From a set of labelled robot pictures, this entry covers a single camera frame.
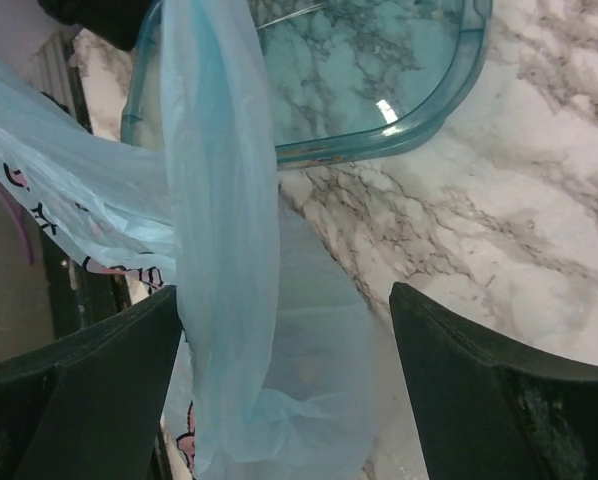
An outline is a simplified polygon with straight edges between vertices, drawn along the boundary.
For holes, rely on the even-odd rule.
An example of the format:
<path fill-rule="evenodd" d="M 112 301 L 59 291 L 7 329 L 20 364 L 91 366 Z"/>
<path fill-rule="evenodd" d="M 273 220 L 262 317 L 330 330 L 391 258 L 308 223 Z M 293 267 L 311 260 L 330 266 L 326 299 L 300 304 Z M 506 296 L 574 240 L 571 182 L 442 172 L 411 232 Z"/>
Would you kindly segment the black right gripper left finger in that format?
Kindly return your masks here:
<path fill-rule="evenodd" d="M 176 290 L 0 363 L 0 479 L 144 479 L 181 336 Z"/>

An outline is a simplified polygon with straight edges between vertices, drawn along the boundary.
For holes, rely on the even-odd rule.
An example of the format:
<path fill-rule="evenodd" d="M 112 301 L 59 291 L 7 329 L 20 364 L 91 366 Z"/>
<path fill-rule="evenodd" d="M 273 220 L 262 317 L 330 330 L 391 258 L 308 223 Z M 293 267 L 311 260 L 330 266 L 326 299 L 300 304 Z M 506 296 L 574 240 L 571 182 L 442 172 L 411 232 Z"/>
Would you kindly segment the light blue plastic bag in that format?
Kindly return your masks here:
<path fill-rule="evenodd" d="M 85 214 L 174 286 L 165 424 L 198 479 L 355 479 L 375 436 L 373 319 L 277 166 L 89 134 L 0 62 L 0 182 L 70 257 Z"/>

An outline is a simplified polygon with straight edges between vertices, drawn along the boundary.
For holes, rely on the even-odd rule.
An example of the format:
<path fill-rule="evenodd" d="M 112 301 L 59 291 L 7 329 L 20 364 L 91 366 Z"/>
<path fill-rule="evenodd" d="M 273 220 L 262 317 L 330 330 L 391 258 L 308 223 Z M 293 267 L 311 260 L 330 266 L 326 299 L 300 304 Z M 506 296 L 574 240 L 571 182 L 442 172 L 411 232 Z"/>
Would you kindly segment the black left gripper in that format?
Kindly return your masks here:
<path fill-rule="evenodd" d="M 38 0 L 45 14 L 65 26 L 80 26 L 114 47 L 131 51 L 151 0 Z"/>

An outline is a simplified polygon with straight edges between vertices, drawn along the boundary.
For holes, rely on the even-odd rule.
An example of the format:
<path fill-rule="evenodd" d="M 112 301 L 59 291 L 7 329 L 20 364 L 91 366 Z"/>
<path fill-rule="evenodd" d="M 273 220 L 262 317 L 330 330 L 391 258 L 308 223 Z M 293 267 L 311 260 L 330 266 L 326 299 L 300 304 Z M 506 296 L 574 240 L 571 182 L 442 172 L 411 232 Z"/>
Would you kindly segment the teal transparent plastic tray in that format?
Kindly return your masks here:
<path fill-rule="evenodd" d="M 158 1 L 121 120 L 125 143 L 281 169 L 430 139 L 485 60 L 489 1 Z"/>

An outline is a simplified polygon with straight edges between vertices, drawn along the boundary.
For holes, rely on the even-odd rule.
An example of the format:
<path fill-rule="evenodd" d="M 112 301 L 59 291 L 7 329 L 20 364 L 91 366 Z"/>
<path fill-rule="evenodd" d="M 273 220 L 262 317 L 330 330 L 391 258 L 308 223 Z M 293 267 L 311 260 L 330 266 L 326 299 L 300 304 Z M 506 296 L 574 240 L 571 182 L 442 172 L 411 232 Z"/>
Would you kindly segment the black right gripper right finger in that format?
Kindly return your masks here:
<path fill-rule="evenodd" d="M 598 366 L 394 284 L 390 312 L 432 479 L 598 479 Z"/>

